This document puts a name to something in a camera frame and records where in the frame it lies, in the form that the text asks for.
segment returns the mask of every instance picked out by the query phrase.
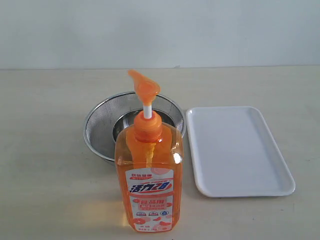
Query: bottle label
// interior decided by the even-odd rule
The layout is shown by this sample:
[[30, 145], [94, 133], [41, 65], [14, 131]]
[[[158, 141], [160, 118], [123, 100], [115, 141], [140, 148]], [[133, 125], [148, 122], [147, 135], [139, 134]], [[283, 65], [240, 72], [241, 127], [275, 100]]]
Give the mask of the bottle label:
[[125, 172], [135, 229], [163, 232], [172, 228], [174, 171], [138, 168]]

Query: beige table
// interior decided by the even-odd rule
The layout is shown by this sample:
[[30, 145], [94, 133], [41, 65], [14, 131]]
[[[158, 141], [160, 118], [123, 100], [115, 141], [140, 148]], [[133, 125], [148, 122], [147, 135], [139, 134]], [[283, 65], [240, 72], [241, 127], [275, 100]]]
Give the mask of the beige table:
[[1, 240], [318, 240], [320, 66], [148, 69], [184, 110], [261, 110], [296, 181], [286, 197], [214, 199], [196, 189], [188, 139], [181, 219], [170, 232], [127, 224], [115, 168], [82, 137], [106, 97], [133, 89], [125, 70], [0, 71]]

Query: white plastic tray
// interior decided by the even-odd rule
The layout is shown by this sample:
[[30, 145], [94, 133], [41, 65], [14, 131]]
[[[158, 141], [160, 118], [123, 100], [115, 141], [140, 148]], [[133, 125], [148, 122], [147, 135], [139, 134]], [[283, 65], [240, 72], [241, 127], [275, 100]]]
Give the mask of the white plastic tray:
[[250, 106], [186, 112], [194, 178], [208, 197], [290, 195], [295, 181], [260, 111]]

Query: orange plastic bottle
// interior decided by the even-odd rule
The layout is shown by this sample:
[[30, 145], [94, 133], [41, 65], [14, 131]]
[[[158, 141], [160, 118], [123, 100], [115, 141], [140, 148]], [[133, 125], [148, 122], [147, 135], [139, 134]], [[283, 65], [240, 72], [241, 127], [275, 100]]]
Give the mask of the orange plastic bottle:
[[134, 124], [115, 144], [115, 164], [127, 220], [138, 232], [170, 231], [180, 217], [183, 140], [152, 111], [159, 85], [135, 70], [128, 74], [143, 102]]

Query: stainless steel bowl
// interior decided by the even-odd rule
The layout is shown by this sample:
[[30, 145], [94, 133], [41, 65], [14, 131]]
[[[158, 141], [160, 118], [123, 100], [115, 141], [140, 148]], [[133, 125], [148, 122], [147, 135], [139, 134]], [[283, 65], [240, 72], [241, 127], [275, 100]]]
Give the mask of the stainless steel bowl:
[[[184, 136], [185, 115], [171, 99], [157, 95], [152, 108], [164, 123], [176, 127]], [[134, 122], [142, 110], [142, 103], [134, 91], [111, 96], [94, 107], [85, 119], [83, 137], [86, 145], [108, 163], [114, 163], [115, 142], [118, 134]]]

